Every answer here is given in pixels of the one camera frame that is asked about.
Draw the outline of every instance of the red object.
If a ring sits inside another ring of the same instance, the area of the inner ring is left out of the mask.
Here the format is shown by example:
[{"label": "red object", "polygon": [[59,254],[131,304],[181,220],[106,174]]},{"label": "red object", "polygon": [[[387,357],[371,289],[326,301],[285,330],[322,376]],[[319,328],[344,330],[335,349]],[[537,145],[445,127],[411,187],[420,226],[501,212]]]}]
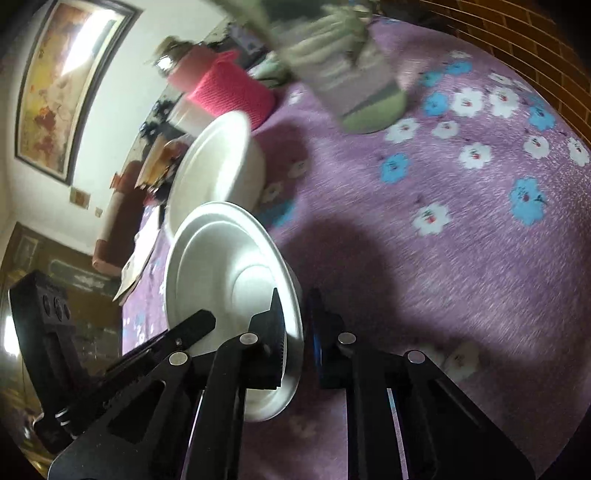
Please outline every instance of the red object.
[{"label": "red object", "polygon": [[271,114],[275,95],[236,65],[236,56],[234,51],[219,54],[188,99],[215,117],[241,110],[254,130]]},{"label": "red object", "polygon": [[195,45],[179,60],[176,68],[170,72],[167,81],[181,92],[191,93],[195,90],[203,75],[216,61],[217,54],[207,47]]}]

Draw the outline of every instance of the screw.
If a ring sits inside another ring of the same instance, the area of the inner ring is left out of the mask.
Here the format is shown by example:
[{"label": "screw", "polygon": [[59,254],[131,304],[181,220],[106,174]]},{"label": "screw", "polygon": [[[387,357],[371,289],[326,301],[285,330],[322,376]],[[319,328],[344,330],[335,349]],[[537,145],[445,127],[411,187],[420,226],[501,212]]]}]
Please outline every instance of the screw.
[{"label": "screw", "polygon": [[243,333],[240,337],[240,343],[243,345],[254,345],[258,342],[258,337],[254,333]]},{"label": "screw", "polygon": [[343,332],[339,335],[339,343],[342,345],[352,345],[357,341],[357,337],[349,332]]},{"label": "screw", "polygon": [[168,357],[169,363],[175,367],[183,365],[187,360],[189,360],[189,356],[185,352],[174,352]]},{"label": "screw", "polygon": [[425,361],[425,354],[418,350],[412,350],[407,355],[408,361],[412,364],[422,364]]}]

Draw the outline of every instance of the white wall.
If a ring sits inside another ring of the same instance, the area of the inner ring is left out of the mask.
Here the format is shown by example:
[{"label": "white wall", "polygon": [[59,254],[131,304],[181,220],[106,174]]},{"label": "white wall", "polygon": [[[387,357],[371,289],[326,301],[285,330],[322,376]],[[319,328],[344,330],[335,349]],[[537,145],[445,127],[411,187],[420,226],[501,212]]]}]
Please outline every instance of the white wall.
[{"label": "white wall", "polygon": [[18,221],[84,253],[94,251],[106,209],[111,178],[119,171],[139,126],[165,87],[156,69],[146,65],[168,35],[200,41],[225,13],[202,0],[128,0],[143,12],[116,51],[99,86],[83,131],[73,186],[91,194],[83,210],[69,203],[69,187],[14,158],[14,126],[25,64],[48,5],[37,12],[22,39],[15,42],[0,79],[0,95],[8,95],[5,146],[12,204]]},{"label": "white wall", "polygon": [[[4,111],[5,105],[0,102],[0,112]],[[0,131],[5,129],[5,118],[0,117]],[[7,165],[4,156],[0,151],[0,265],[4,258],[4,252],[14,229],[14,216],[12,214],[11,194],[7,178]]]}]

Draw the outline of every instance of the paper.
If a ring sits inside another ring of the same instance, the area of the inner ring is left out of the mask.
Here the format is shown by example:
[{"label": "paper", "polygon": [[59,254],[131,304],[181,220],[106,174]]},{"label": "paper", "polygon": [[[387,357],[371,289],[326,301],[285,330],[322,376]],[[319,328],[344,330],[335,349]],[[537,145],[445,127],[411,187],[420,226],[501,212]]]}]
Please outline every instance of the paper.
[{"label": "paper", "polygon": [[121,286],[113,301],[120,300],[120,303],[123,303],[129,294],[133,292],[150,259],[150,255],[152,255],[159,231],[160,207],[157,206],[152,210],[145,225],[135,235],[135,249],[121,270]]}]

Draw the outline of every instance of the floral tablecloth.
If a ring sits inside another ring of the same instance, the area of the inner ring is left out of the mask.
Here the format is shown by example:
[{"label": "floral tablecloth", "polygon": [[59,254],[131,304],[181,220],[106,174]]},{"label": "floral tablecloth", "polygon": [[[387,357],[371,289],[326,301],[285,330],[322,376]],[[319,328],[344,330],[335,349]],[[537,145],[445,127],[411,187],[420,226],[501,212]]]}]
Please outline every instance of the floral tablecloth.
[{"label": "floral tablecloth", "polygon": [[[381,349],[425,351],[542,473],[591,401],[589,153],[477,47],[386,19],[372,31],[405,117],[345,135],[288,87],[255,133],[257,216],[304,291]],[[124,306],[124,351],[166,328],[168,249],[162,234]],[[295,398],[245,426],[241,458],[245,479],[346,478],[344,393],[317,388],[309,346]]]}]

